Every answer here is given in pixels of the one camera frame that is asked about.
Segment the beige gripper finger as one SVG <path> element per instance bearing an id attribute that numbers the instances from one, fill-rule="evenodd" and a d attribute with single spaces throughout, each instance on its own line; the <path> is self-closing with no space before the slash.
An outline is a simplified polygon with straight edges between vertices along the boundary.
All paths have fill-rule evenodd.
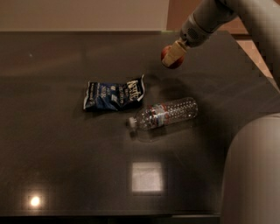
<path id="1" fill-rule="evenodd" d="M 165 67 L 180 67 L 186 55 L 183 43 L 176 40 L 172 45 L 166 46 L 161 52 L 161 61 Z"/>

